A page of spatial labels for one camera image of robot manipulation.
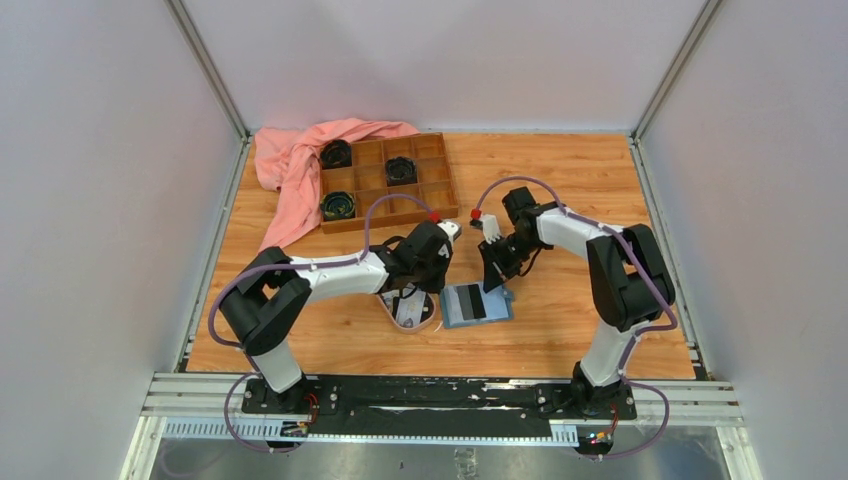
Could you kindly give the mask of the dark grey card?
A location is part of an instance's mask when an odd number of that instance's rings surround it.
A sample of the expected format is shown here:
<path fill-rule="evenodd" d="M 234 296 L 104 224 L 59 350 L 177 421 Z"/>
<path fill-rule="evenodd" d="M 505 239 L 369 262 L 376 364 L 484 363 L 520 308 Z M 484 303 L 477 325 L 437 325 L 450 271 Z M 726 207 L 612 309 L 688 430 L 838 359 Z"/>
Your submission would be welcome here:
<path fill-rule="evenodd" d="M 463 321 L 480 320 L 486 317 L 483 296 L 478 283 L 459 285 L 455 291 Z"/>

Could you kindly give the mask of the teal leather card holder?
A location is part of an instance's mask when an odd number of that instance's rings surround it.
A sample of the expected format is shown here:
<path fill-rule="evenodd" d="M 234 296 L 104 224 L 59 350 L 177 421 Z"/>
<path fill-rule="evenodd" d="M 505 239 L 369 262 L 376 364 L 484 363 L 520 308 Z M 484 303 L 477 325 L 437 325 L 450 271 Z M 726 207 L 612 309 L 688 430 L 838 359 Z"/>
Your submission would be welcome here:
<path fill-rule="evenodd" d="M 485 292 L 482 282 L 448 285 L 439 295 L 442 324 L 456 329 L 509 321 L 514 318 L 514 300 L 504 286 Z"/>

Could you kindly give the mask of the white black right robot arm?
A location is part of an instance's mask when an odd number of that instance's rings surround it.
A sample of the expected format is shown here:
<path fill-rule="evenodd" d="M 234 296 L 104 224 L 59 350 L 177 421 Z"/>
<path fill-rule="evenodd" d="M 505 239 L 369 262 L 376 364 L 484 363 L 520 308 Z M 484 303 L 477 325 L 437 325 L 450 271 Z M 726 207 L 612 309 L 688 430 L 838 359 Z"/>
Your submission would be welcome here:
<path fill-rule="evenodd" d="M 539 203 L 526 187 L 511 190 L 502 204 L 513 226 L 509 235 L 496 216 L 479 207 L 471 213 L 471 225 L 483 233 L 478 250 L 485 292 L 527 275 L 544 250 L 564 249 L 587 263 L 600 320 L 589 350 L 574 366 L 564 404 L 596 417 L 625 395 L 625 370 L 639 338 L 662 315 L 673 314 L 675 290 L 655 235 L 645 224 L 590 219 L 559 200 Z"/>

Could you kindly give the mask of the pink oval card tray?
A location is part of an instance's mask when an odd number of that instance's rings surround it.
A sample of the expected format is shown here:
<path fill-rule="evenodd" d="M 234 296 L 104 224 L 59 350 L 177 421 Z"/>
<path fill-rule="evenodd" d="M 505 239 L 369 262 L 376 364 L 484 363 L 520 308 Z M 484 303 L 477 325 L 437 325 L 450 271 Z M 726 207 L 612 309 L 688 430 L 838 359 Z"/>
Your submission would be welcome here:
<path fill-rule="evenodd" d="M 436 313 L 432 294 L 408 285 L 377 295 L 391 323 L 402 333 L 413 334 L 428 326 Z"/>

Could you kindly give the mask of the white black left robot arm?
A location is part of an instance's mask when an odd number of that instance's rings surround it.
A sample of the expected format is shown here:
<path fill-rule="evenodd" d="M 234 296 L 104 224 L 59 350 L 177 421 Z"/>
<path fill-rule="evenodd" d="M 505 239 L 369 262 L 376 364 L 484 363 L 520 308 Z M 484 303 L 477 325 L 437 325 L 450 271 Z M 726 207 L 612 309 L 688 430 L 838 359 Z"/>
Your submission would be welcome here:
<path fill-rule="evenodd" d="M 222 290 L 211 312 L 224 316 L 269 387 L 271 404 L 293 413 L 304 405 L 307 389 L 287 337 L 302 310 L 353 294 L 436 294 L 461 232 L 452 220 L 425 220 L 406 236 L 335 257 L 290 257 L 270 247 Z"/>

